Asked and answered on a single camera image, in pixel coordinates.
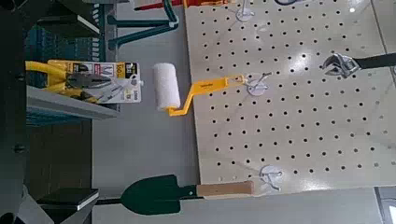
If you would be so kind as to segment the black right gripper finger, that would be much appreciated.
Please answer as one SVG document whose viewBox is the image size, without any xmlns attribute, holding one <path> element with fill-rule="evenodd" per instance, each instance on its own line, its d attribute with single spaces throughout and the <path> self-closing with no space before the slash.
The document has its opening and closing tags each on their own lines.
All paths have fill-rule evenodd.
<svg viewBox="0 0 396 224">
<path fill-rule="evenodd" d="M 98 189 L 65 188 L 57 189 L 37 202 L 43 205 L 74 206 L 80 210 L 98 197 Z"/>
<path fill-rule="evenodd" d="M 100 29 L 78 14 L 48 16 L 37 22 L 45 30 L 63 37 L 97 37 Z"/>
</svg>

